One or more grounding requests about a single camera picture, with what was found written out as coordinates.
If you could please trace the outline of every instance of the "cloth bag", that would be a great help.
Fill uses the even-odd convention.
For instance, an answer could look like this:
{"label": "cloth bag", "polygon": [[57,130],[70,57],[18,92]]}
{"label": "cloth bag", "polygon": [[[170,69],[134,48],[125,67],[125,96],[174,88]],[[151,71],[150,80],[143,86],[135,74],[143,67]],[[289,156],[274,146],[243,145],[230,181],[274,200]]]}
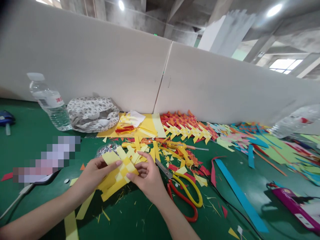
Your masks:
{"label": "cloth bag", "polygon": [[72,129],[78,132],[103,132],[119,121],[119,109],[106,97],[80,97],[72,99],[67,111]]}

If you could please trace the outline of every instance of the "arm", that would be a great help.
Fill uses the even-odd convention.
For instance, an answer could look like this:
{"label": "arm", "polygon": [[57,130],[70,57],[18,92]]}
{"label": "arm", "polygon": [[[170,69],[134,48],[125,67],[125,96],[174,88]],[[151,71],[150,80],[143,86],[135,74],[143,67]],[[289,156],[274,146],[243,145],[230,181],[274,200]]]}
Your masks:
{"label": "arm", "polygon": [[65,193],[0,228],[0,239],[39,239],[82,204],[120,164],[117,161],[107,166],[102,157],[92,159]]}
{"label": "arm", "polygon": [[160,176],[160,172],[152,157],[144,152],[138,152],[147,158],[148,162],[136,165],[139,176],[128,173],[129,178],[135,183],[146,197],[158,208],[165,220],[173,240],[200,239],[183,214],[169,197]]}

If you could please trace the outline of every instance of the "clear plastic container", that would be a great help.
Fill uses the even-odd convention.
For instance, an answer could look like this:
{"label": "clear plastic container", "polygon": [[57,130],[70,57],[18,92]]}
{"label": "clear plastic container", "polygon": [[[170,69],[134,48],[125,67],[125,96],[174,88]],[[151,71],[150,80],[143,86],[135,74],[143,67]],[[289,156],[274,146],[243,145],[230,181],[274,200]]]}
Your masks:
{"label": "clear plastic container", "polygon": [[269,132],[277,138],[284,138],[319,119],[320,104],[301,107],[277,122]]}
{"label": "clear plastic container", "polygon": [[31,80],[30,92],[32,96],[38,101],[41,108],[49,115],[53,125],[59,131],[72,129],[66,105],[64,104],[59,92],[53,87],[48,87],[43,74],[27,73],[27,76]]}

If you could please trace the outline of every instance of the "hand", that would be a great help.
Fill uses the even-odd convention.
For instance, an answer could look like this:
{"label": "hand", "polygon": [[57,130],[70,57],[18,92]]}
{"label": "hand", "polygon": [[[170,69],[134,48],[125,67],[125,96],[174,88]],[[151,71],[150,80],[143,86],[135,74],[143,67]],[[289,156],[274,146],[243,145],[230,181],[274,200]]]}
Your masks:
{"label": "hand", "polygon": [[136,184],[153,204],[157,205],[164,197],[168,197],[159,168],[154,163],[150,154],[145,152],[138,153],[147,158],[148,162],[136,164],[135,167],[139,172],[139,176],[127,173],[127,178]]}
{"label": "hand", "polygon": [[122,161],[118,160],[107,166],[102,157],[90,160],[70,190],[74,191],[73,195],[85,201],[94,192],[103,178],[120,166],[121,163]]}

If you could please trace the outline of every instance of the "pink device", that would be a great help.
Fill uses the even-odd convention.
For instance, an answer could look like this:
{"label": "pink device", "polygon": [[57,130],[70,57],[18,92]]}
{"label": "pink device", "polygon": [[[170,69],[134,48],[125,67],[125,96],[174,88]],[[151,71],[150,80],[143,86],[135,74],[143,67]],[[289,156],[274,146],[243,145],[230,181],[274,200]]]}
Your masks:
{"label": "pink device", "polygon": [[296,216],[309,231],[320,235],[320,202],[298,204],[293,198],[297,197],[290,189],[275,188],[274,195]]}

